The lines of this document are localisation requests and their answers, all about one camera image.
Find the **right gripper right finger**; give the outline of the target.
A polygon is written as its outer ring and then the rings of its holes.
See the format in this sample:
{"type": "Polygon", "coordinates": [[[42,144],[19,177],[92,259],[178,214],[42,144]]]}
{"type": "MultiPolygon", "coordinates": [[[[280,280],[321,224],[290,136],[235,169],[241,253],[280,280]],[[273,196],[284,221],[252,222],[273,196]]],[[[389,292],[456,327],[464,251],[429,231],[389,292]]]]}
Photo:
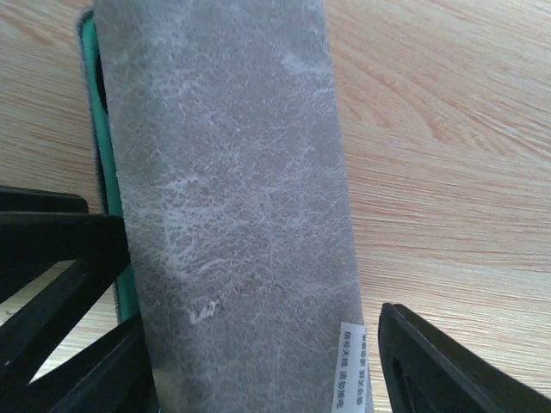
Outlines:
{"type": "Polygon", "coordinates": [[[393,412],[548,413],[550,399],[404,305],[381,307],[378,345],[393,412]]]}

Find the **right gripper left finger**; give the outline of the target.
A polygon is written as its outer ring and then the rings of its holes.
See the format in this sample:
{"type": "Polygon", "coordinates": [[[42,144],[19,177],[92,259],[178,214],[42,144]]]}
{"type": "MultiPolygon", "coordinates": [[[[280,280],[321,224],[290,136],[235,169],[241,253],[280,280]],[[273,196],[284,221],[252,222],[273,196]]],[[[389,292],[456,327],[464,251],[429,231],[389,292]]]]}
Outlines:
{"type": "Polygon", "coordinates": [[[16,393],[18,412],[156,412],[141,316],[16,393]]]}

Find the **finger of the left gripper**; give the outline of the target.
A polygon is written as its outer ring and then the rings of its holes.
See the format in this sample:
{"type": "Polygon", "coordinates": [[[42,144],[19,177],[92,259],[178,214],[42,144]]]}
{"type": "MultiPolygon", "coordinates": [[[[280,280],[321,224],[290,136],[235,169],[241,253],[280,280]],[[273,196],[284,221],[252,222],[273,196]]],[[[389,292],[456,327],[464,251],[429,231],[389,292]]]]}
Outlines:
{"type": "Polygon", "coordinates": [[[1,327],[1,385],[23,387],[129,264],[122,218],[84,198],[1,188],[1,299],[60,262],[70,266],[1,327]]]}

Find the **grey glasses case green inside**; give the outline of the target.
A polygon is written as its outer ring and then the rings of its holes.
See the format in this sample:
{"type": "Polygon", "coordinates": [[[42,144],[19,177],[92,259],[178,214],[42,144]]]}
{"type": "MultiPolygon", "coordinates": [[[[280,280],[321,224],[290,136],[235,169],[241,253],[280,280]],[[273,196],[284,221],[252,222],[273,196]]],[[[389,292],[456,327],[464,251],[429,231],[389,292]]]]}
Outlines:
{"type": "Polygon", "coordinates": [[[163,412],[370,412],[320,1],[96,1],[163,412]]]}

